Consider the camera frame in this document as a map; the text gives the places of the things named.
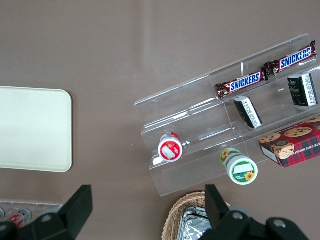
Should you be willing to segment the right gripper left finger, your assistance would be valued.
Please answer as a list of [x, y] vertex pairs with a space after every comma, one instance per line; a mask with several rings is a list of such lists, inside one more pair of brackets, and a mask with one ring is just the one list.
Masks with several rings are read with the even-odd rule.
[[75, 240], [93, 211], [92, 186], [82, 185], [57, 213], [46, 213], [22, 228], [0, 224], [2, 240]]

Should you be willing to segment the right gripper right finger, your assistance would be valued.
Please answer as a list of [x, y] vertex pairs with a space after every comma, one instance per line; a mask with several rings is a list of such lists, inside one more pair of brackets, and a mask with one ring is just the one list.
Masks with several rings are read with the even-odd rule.
[[201, 240], [307, 240], [291, 220], [271, 217], [265, 224], [240, 210], [230, 210], [214, 184], [205, 186], [205, 211], [211, 229]]

